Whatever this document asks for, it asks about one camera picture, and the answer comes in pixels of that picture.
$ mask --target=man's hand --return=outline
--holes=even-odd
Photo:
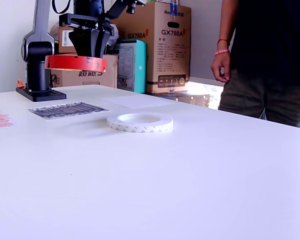
[[[224,68],[224,74],[221,74],[221,69]],[[230,54],[228,52],[219,54],[214,57],[211,65],[211,70],[215,79],[222,83],[227,83],[230,80]]]

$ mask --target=white tape roll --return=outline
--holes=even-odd
[[[156,112],[141,112],[109,116],[108,127],[129,133],[156,133],[174,127],[171,116]]]

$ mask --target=black cable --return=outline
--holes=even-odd
[[[69,10],[70,2],[71,2],[71,0],[68,1],[68,5],[65,7],[65,9],[64,9],[63,11],[58,12],[58,11],[57,11],[57,8],[56,8],[56,0],[52,0],[52,8],[53,8],[53,11],[54,11],[56,14],[65,14],[65,13]]]

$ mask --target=tape roll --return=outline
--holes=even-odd
[[[102,58],[74,55],[54,55],[45,57],[46,69],[105,72],[107,61]]]
[[[156,112],[130,113],[107,118],[108,127],[129,133],[156,133],[174,127],[171,116]]]

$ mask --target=teal box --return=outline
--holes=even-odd
[[[146,92],[147,44],[137,39],[121,40],[113,49],[119,54],[117,88]]]

